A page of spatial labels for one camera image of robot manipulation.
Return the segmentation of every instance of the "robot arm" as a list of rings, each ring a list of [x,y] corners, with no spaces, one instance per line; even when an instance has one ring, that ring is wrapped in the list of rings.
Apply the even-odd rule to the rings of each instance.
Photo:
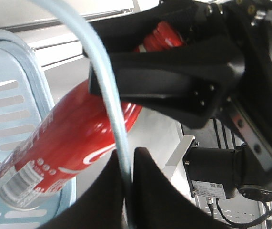
[[[171,23],[187,45],[131,53],[160,21]],[[217,117],[247,144],[232,156],[236,180],[229,182],[247,198],[272,200],[272,2],[169,0],[92,25],[110,53],[122,100],[189,128],[202,128]],[[90,91],[100,93],[94,74]]]

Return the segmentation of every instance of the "black cable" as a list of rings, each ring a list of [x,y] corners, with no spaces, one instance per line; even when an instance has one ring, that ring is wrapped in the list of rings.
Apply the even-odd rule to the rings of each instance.
[[[215,130],[215,135],[216,135],[216,140],[217,140],[217,144],[218,144],[218,148],[221,149],[221,141],[220,141],[220,137],[218,134],[218,128],[217,128],[217,123],[216,123],[216,119],[213,119],[213,124],[214,124],[214,130]]]
[[[266,212],[269,211],[269,207],[268,207],[267,203],[266,203],[266,202],[262,202],[262,203],[264,204],[264,207],[265,207],[265,209],[266,209]]]
[[[233,148],[236,149],[235,136],[234,136],[234,133],[232,131],[231,131],[231,137],[232,137]]]
[[[229,223],[230,225],[228,225],[229,227],[232,228],[240,228],[240,229],[244,229],[244,228],[249,228],[249,227],[253,227],[255,225],[261,224],[263,223],[269,216],[272,215],[272,210],[268,210],[266,211],[265,214],[263,214],[262,216],[258,217],[257,219],[255,219],[254,221],[250,222],[250,223],[234,223],[230,220],[228,220],[225,215],[223,214],[220,205],[219,205],[219,199],[216,199],[216,207],[220,213],[220,215],[223,217],[223,219]]]
[[[211,217],[214,218],[214,204],[213,203],[208,204],[208,207],[211,213]]]
[[[227,135],[226,135],[226,129],[225,129],[225,126],[223,124],[222,124],[222,135],[223,135],[223,140],[225,142],[226,149],[229,149],[228,139],[227,139]]]

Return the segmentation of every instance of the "red soda can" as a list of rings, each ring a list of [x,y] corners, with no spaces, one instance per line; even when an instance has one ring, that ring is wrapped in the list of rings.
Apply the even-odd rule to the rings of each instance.
[[[183,45],[179,34],[168,23],[160,22],[138,49],[151,52],[178,44]],[[121,106],[129,131],[141,106]],[[15,209],[34,209],[113,150],[114,142],[104,102],[89,94],[86,80],[65,95],[32,135],[2,162],[0,196]]]

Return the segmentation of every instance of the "cable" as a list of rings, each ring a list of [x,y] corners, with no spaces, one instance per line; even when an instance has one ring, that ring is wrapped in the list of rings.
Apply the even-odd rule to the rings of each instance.
[[[211,217],[214,218],[214,204],[208,204],[208,207],[210,209]]]
[[[220,205],[219,205],[219,199],[216,199],[216,207],[220,213],[220,215],[223,217],[223,219],[229,223],[230,225],[228,225],[229,227],[232,228],[240,228],[240,229],[244,229],[244,228],[249,228],[249,227],[253,227],[255,225],[261,224],[263,223],[269,216],[272,215],[272,210],[268,210],[269,208],[266,209],[266,213],[263,214],[262,216],[258,217],[257,219],[255,219],[254,221],[250,222],[250,223],[234,223],[230,220],[228,220],[225,215],[223,214]]]
[[[213,201],[213,198],[206,197],[206,200],[207,200],[207,205],[208,205],[210,213],[211,213],[211,217],[214,218],[214,201]]]
[[[80,40],[97,75],[101,94],[116,140],[124,183],[129,228],[134,228],[131,204],[131,161],[118,88],[106,49],[92,26],[63,0],[31,0],[61,20]]]

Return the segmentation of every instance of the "white panel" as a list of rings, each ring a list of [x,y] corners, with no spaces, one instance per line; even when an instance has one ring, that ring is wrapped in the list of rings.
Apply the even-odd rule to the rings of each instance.
[[[133,8],[132,0],[66,0],[81,15]],[[0,0],[0,27],[52,20],[46,10],[29,0]]]

